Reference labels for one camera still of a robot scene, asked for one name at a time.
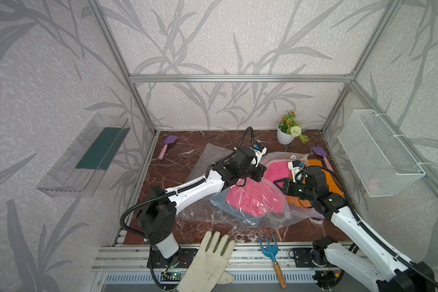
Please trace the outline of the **orange trousers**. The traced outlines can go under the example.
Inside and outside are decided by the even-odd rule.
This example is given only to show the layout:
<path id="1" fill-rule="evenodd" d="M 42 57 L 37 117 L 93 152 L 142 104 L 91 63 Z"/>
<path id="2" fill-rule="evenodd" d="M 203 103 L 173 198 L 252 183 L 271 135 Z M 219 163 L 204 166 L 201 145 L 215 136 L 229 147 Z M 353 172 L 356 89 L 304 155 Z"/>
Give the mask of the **orange trousers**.
<path id="1" fill-rule="evenodd" d="M 317 165 L 317 166 L 321 166 L 321 167 L 326 166 L 321 161 L 314 160 L 314 159 L 309 160 L 308 165 L 311 165 L 311 166 Z M 343 191 L 340 189 L 337 182 L 333 179 L 333 176 L 330 173 L 328 173 L 328 171 L 326 171 L 326 170 L 323 170 L 323 172 L 326 175 L 326 181 L 328 184 L 329 191 L 331 191 L 333 193 L 337 193 L 337 194 L 341 195 L 342 197 L 344 197 Z M 299 199 L 296 197 L 286 196 L 286 201 L 289 205 L 292 205 L 296 208 L 311 209 L 311 204 L 307 200 Z"/>

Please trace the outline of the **grey-blue garment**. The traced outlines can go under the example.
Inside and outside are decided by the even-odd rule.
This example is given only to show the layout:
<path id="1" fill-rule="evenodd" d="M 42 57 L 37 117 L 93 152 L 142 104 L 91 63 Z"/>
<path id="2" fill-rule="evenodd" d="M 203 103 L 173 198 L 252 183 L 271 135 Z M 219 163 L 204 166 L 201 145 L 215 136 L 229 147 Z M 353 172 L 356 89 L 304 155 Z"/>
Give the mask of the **grey-blue garment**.
<path id="1" fill-rule="evenodd" d="M 264 221 L 263 217 L 253 217 L 252 215 L 231 206 L 227 201 L 229 189 L 223 190 L 209 199 L 209 203 L 215 208 L 220 209 L 225 214 L 231 216 L 239 225 L 256 228 Z"/>

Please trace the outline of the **pink garment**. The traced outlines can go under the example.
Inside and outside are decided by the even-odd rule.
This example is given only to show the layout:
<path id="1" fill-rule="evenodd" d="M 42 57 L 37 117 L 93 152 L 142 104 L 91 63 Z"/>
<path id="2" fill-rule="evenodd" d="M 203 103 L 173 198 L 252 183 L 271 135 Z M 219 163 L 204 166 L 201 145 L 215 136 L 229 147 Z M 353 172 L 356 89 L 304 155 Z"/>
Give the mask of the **pink garment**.
<path id="1" fill-rule="evenodd" d="M 274 182 L 290 176 L 291 171 L 286 161 L 271 163 L 267 166 L 261 182 L 248 180 L 243 187 L 231 187 L 226 201 L 253 217 L 264 217 L 269 213 L 287 215 L 286 196 Z"/>

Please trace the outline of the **clear plastic vacuum bag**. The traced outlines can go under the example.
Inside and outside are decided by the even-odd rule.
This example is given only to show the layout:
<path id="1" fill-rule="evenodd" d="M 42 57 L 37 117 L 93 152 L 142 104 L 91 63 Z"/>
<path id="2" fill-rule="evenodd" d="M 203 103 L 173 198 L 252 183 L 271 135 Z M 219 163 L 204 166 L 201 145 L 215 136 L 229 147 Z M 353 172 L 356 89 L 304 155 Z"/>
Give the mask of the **clear plastic vacuum bag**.
<path id="1" fill-rule="evenodd" d="M 280 229 L 306 219 L 323 219 L 312 207 L 301 206 L 302 199 L 287 197 L 273 184 L 291 177 L 288 163 L 307 162 L 307 155 L 273 152 L 262 158 L 266 172 L 261 182 L 248 179 L 244 186 L 232 186 L 213 193 L 182 210 L 178 218 L 190 221 L 220 223 L 241 228 L 266 226 Z"/>

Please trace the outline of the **lilac trousers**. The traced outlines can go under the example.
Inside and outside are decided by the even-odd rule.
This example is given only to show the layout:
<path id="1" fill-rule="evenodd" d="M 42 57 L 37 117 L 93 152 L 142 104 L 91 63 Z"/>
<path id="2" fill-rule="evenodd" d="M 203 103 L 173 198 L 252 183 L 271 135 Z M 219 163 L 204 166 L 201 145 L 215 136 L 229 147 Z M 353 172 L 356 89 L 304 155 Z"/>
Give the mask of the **lilac trousers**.
<path id="1" fill-rule="evenodd" d="M 312 219 L 318 219 L 318 220 L 323 220 L 325 219 L 325 216 L 323 216 L 320 213 L 314 212 L 313 214 L 311 214 L 310 216 Z"/>

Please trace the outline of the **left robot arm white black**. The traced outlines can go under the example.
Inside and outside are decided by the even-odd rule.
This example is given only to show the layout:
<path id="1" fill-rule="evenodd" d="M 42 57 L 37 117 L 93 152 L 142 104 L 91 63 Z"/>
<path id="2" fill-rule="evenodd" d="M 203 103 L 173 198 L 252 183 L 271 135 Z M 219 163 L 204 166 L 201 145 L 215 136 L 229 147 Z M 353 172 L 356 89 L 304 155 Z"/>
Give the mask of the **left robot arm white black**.
<path id="1" fill-rule="evenodd" d="M 238 182 L 261 181 L 266 167 L 263 164 L 242 166 L 233 161 L 211 165 L 207 174 L 170 189 L 153 188 L 140 207 L 138 223 L 150 246 L 165 259 L 180 253 L 173 235 L 176 216 L 204 197 L 219 193 Z"/>

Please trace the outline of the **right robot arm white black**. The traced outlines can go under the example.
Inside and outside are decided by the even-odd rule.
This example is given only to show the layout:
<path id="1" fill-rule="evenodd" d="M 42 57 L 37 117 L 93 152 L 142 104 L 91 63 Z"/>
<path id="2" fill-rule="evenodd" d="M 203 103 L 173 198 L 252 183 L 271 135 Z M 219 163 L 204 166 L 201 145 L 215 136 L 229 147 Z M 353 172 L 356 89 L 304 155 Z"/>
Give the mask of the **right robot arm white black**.
<path id="1" fill-rule="evenodd" d="M 424 262 L 415 263 L 395 249 L 338 193 L 329 190 L 327 169 L 318 165 L 288 165 L 292 176 L 281 180 L 282 193 L 308 201 L 312 208 L 342 230 L 368 260 L 330 238 L 314 242 L 318 258 L 335 265 L 372 292 L 435 292 L 438 282 Z"/>

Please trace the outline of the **purple spatula right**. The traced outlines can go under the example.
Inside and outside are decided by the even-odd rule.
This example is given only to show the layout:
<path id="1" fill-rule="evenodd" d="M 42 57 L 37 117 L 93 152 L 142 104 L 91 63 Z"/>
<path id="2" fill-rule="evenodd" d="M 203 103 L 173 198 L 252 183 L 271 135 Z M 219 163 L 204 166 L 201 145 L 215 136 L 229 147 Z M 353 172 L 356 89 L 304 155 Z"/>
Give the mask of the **purple spatula right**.
<path id="1" fill-rule="evenodd" d="M 333 168 L 332 168 L 332 166 L 331 166 L 331 164 L 329 162 L 329 159 L 328 159 L 328 153 L 325 151 L 325 149 L 323 147 L 313 147 L 312 151 L 316 155 L 321 156 L 323 158 L 324 163 L 325 163 L 327 169 L 333 171 Z"/>

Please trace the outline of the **purple spatula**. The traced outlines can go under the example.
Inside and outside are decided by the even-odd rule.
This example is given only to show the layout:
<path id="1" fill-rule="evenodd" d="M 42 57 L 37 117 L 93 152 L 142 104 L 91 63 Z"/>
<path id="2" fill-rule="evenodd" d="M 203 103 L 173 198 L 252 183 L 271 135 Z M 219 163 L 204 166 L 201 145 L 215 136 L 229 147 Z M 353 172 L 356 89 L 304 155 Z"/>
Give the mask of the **purple spatula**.
<path id="1" fill-rule="evenodd" d="M 175 143 L 177 139 L 178 139 L 178 137 L 175 135 L 169 135 L 168 137 L 166 137 L 166 139 L 164 141 L 164 146 L 163 146 L 163 148 L 158 156 L 159 160 L 164 159 L 168 146 Z"/>
<path id="2" fill-rule="evenodd" d="M 312 151 L 316 155 L 321 156 L 323 158 L 324 163 L 325 163 L 327 169 L 333 171 L 333 168 L 332 168 L 332 166 L 331 166 L 331 164 L 329 162 L 329 159 L 328 159 L 328 153 L 325 151 L 325 149 L 323 147 L 313 147 Z"/>

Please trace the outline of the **white pot artificial plant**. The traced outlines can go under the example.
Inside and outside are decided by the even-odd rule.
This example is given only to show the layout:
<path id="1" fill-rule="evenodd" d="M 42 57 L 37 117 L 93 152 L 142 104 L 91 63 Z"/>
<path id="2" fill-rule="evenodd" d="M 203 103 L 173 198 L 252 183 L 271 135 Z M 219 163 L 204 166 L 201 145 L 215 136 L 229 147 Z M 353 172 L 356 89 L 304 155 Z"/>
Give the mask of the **white pot artificial plant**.
<path id="1" fill-rule="evenodd" d="M 309 137 L 304 134 L 301 125 L 296 121 L 296 114 L 293 110 L 287 111 L 278 124 L 277 140 L 282 145 L 289 145 L 295 139 L 306 144 L 310 141 Z"/>

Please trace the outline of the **purple spatula left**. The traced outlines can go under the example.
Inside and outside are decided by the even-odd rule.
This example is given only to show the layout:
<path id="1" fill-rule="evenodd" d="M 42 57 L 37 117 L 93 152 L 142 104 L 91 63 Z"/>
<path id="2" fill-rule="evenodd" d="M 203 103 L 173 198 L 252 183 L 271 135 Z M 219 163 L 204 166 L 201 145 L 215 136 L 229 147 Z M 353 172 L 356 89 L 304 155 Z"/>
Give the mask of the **purple spatula left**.
<path id="1" fill-rule="evenodd" d="M 178 137 L 175 135 L 169 135 L 168 137 L 166 137 L 166 139 L 164 141 L 164 146 L 163 146 L 163 148 L 158 156 L 159 160 L 164 159 L 168 146 L 175 143 L 177 139 L 178 139 Z"/>

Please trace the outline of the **white gardening glove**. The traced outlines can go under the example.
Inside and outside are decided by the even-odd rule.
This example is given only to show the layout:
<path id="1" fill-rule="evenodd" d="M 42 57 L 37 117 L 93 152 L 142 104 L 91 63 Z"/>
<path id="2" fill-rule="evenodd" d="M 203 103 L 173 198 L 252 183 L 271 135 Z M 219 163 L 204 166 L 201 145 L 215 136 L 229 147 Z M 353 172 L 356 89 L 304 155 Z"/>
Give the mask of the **white gardening glove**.
<path id="1" fill-rule="evenodd" d="M 234 276 L 225 271 L 236 242 L 218 231 L 205 233 L 198 253 L 176 289 L 179 292 L 210 292 L 219 285 L 231 284 Z"/>

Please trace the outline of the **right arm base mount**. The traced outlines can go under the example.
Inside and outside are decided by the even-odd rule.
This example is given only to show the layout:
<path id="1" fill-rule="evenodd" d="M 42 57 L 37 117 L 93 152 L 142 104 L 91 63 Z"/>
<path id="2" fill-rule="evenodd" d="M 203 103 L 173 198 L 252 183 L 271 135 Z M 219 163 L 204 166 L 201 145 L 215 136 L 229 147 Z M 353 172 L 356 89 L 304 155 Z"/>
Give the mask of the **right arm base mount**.
<path id="1" fill-rule="evenodd" d="M 339 271 L 340 267 L 331 264 L 325 254 L 331 243 L 338 243 L 332 237 L 323 237 L 311 242 L 309 246 L 298 246 L 287 252 L 287 256 L 294 261 L 297 268 L 308 268 L 313 271 Z"/>

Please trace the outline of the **aluminium frame rail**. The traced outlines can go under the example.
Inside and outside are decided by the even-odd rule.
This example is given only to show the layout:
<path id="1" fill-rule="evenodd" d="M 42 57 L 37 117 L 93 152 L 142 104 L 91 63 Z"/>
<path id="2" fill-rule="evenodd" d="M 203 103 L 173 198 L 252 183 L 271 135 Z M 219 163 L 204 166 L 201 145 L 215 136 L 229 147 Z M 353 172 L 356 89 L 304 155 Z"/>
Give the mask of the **aluminium frame rail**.
<path id="1" fill-rule="evenodd" d="M 200 83 L 200 82 L 290 82 L 290 83 L 348 83 L 352 80 L 345 74 L 133 74 L 132 83 Z"/>

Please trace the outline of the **clear plastic wall shelf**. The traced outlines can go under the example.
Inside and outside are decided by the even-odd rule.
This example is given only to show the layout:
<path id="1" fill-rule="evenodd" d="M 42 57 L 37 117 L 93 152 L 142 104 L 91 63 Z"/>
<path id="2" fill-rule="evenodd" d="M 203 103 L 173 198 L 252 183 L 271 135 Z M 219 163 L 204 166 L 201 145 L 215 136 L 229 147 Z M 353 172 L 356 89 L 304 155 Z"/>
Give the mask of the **clear plastic wall shelf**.
<path id="1" fill-rule="evenodd" d="M 51 198 L 90 198 L 131 129 L 129 119 L 96 113 L 37 189 Z"/>

